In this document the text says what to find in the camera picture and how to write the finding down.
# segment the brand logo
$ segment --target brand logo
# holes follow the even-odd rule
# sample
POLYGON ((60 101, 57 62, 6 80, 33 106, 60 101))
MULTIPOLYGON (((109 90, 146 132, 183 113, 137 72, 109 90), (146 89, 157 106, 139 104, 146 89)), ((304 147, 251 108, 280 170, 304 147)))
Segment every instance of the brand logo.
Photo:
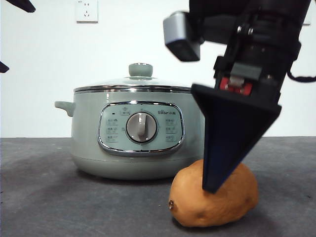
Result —
POLYGON ((176 115, 176 112, 159 110, 159 111, 158 111, 158 114, 159 114, 159 115, 176 115))

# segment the control panel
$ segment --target control panel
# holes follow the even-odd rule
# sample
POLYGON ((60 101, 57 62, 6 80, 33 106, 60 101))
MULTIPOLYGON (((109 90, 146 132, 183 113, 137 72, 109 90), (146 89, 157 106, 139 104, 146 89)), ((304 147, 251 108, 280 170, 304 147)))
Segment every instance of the control panel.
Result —
POLYGON ((120 102, 101 112, 98 142, 115 155, 167 153, 180 147, 184 136, 182 113, 174 104, 120 102))

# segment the glass lid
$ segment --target glass lid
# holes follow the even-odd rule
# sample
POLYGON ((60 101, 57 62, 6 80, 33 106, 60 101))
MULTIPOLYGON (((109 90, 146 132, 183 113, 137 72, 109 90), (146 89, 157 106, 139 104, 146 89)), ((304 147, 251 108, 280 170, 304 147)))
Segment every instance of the glass lid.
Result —
POLYGON ((103 81, 94 85, 88 85, 75 89, 78 91, 104 90, 104 89, 130 89, 141 88, 150 90, 169 89, 190 91, 191 88, 185 85, 172 84, 171 80, 161 80, 152 77, 153 67, 147 63, 133 63, 128 67, 129 77, 103 81))

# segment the gray table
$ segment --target gray table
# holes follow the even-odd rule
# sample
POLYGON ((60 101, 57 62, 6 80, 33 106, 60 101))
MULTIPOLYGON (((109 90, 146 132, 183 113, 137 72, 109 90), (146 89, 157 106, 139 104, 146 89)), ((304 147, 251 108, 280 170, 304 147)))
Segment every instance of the gray table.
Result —
POLYGON ((1 140, 3 237, 315 237, 316 137, 263 138, 244 162, 257 207, 235 223, 183 228, 167 208, 172 179, 118 181, 76 169, 70 139, 1 140))

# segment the white wall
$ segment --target white wall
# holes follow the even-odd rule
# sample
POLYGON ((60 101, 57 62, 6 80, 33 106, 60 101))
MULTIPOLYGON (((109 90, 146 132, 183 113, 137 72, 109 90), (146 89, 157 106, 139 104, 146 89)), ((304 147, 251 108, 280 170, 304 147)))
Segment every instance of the white wall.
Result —
MULTIPOLYGON (((214 85, 213 65, 225 46, 205 43, 201 61, 181 63, 165 48, 162 21, 189 0, 99 0, 99 23, 77 24, 74 0, 32 0, 27 14, 1 0, 2 137, 69 137, 71 119, 54 108, 72 101, 73 89, 124 77, 133 62, 154 66, 154 76, 214 85)), ((301 34, 295 75, 316 75, 316 19, 301 34)), ((316 136, 316 83, 289 79, 282 88, 283 111, 268 136, 316 136)))

